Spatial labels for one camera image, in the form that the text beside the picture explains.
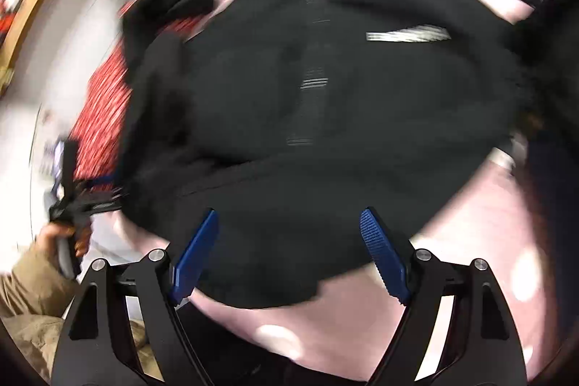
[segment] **black fabric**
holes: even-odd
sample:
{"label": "black fabric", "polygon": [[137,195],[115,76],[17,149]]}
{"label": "black fabric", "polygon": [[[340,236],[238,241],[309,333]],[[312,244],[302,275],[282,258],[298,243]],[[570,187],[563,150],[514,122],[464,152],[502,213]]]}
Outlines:
{"label": "black fabric", "polygon": [[[152,2],[123,24],[123,210],[171,241],[216,209],[198,288],[228,305],[301,302],[368,263],[358,218],[369,205],[418,232],[504,142],[519,106],[502,45],[512,27],[478,0],[236,0],[190,41],[164,32],[143,45],[131,19]],[[366,40],[420,25],[452,39]],[[301,88],[310,78],[327,78],[316,101]]]}
{"label": "black fabric", "polygon": [[513,51],[526,64],[535,111],[579,162],[579,0],[546,0],[517,24]]}
{"label": "black fabric", "polygon": [[357,386],[352,381],[296,365],[232,334],[188,302],[177,315],[215,386]]}
{"label": "black fabric", "polygon": [[123,15],[124,60],[126,83],[141,64],[145,51],[169,22],[209,14],[213,0],[137,0]]}
{"label": "black fabric", "polygon": [[577,284],[575,249],[579,246],[575,230],[579,227],[579,162],[560,137],[542,131],[529,141],[526,168],[549,230],[558,332],[560,339],[565,339],[579,319],[579,293],[573,289]]}

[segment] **tan sleeve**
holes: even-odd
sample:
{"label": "tan sleeve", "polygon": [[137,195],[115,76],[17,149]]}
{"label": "tan sleeve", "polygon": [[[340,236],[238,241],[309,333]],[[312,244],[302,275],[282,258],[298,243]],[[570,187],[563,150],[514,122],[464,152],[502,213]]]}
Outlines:
{"label": "tan sleeve", "polygon": [[61,317],[78,288],[32,244],[11,273],[0,275],[0,317],[41,314]]}

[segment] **metal screw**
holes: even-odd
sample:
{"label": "metal screw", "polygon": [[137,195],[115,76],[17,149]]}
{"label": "metal screw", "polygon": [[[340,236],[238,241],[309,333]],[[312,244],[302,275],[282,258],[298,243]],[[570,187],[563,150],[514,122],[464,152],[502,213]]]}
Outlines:
{"label": "metal screw", "polygon": [[90,266],[93,268],[94,271],[99,271],[105,268],[106,262],[105,259],[97,259],[95,260]]}
{"label": "metal screw", "polygon": [[477,270],[486,270],[489,267],[486,260],[482,259],[476,259],[474,261],[474,266],[477,268]]}
{"label": "metal screw", "polygon": [[430,251],[426,250],[426,249],[418,249],[416,251],[416,259],[418,260],[423,260],[423,261],[427,261],[430,260],[432,258],[432,254],[430,253]]}
{"label": "metal screw", "polygon": [[149,259],[153,262],[158,262],[165,256],[165,251],[163,249],[154,249],[149,252]]}

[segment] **black handle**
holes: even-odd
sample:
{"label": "black handle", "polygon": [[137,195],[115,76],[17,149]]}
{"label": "black handle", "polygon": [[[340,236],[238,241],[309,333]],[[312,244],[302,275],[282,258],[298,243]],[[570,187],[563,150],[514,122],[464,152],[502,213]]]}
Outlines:
{"label": "black handle", "polygon": [[57,240],[60,272],[69,280],[74,280],[80,275],[80,261],[76,257],[75,243],[74,236],[59,237]]}

